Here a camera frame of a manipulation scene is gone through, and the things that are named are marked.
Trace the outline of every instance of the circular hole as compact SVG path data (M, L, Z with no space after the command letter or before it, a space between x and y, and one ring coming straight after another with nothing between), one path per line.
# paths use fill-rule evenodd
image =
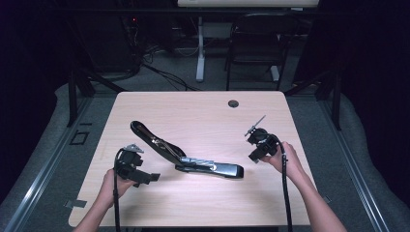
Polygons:
M231 100L231 101L228 102L228 105L232 108L236 108L236 107L238 107L239 103L238 103L238 101Z

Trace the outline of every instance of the forearm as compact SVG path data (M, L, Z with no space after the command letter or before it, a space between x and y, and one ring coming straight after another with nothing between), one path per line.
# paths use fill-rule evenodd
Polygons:
M98 200L96 200L94 204L91 206L90 210L85 215L85 217L73 231L97 231L108 209L109 206L101 204Z
M304 199L312 231L346 231L341 221L316 190L308 175L303 174L300 181L294 183Z

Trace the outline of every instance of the wire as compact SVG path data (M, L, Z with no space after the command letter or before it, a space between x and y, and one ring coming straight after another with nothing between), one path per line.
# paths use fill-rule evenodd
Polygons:
M118 160L118 156L123 151L124 149L120 149L118 151L117 155L115 156L115 161L114 161L114 191L112 192L112 194L114 195L115 229L117 232L121 232L120 205L118 202L119 196L118 196L118 188L117 188L117 160Z
M286 217L287 217L287 231L292 232L292 214L290 210L290 202L289 202L289 193L287 191L287 176L286 176L286 152L284 151L283 145L279 142L280 151L282 152L282 185L283 185L283 196L284 196L284 204L286 207Z
M196 35L198 35L198 28L196 27L195 22L193 22L192 17L190 17L190 23L192 23L192 26L193 26L193 28L195 29ZM199 45L195 48L195 51L194 51L194 52L189 53L189 54L185 54L184 52L181 52L182 49L183 49L183 48L181 48L181 47L176 48L176 50L178 51L178 53L180 53L180 54L183 55L183 56L187 56L187 57L188 57L188 56L194 55L194 54L198 51Z
M137 73L138 73L137 70L132 70L132 71L129 71L127 73L124 73L123 75L119 75L119 76L115 76L115 77L107 77L107 76L103 76L103 75L102 76L106 80L109 80L111 82L115 82L115 81L130 79L131 77L135 76Z
M185 87L185 91L188 91L188 90L201 91L200 89L198 89L198 88L196 88L196 87L193 87L193 86L187 84L181 77L178 77L178 76L176 76L175 74L172 74L172 73L169 73L169 72L160 71L160 70L158 70L158 69L156 69L156 68L154 68L154 67L148 66L148 65L146 65L146 64L142 64L141 66L147 68L148 70L151 70L151 71L153 71L153 72L155 72L155 73L158 73L158 74L162 75L162 77L164 77L164 78L168 81L168 83L169 83L170 85L172 85L172 86L173 86L176 90L178 90L178 91L179 91L179 89L178 89L171 81L173 81L173 82L175 82L175 83L177 83L177 84L180 84L180 85L184 86L184 87Z
M154 53L160 51L158 45L153 45L145 50L145 54L142 56L143 60L148 63L152 64L154 62Z

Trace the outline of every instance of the wooden table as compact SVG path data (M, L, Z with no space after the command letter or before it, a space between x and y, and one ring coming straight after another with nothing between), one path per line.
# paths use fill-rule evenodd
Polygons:
M228 102L235 100L237 107ZM100 189L103 175L113 167L118 150L135 143L145 151L139 170L161 173L157 182L130 188L120 199L122 226L275 226L286 225L281 175L273 166L255 164L248 155L255 149L244 134L258 125L295 147L307 174L308 162L286 99L281 92L125 92L113 105L92 159L71 226L79 224ZM131 121L140 121L156 136L180 147L188 157L235 163L245 168L243 179L184 173L137 137ZM308 224L305 204L288 181L294 224ZM113 226L114 209L101 226Z

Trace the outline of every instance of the stapler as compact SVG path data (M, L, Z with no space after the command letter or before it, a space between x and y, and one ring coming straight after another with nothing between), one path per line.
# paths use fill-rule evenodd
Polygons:
M244 167L231 163L189 158L181 148L157 137L138 121L131 122L131 130L158 154L174 163L175 169L179 171L215 174L232 179L244 178Z

